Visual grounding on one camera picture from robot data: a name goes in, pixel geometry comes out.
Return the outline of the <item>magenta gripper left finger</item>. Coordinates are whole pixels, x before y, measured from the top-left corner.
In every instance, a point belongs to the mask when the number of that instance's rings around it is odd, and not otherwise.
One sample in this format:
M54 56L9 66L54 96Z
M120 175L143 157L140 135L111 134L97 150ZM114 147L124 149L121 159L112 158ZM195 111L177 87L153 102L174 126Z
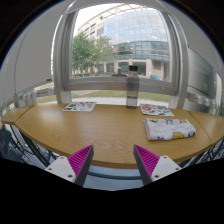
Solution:
M93 146L87 146L68 157L58 157L46 168L46 171L76 185L83 186L93 155Z

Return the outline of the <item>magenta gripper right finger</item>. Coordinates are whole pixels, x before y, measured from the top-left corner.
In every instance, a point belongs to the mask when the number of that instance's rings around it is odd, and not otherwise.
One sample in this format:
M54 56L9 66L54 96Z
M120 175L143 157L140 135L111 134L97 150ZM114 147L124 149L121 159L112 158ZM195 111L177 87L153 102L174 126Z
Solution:
M181 170L167 155L158 156L141 146L135 145L133 154L144 185Z

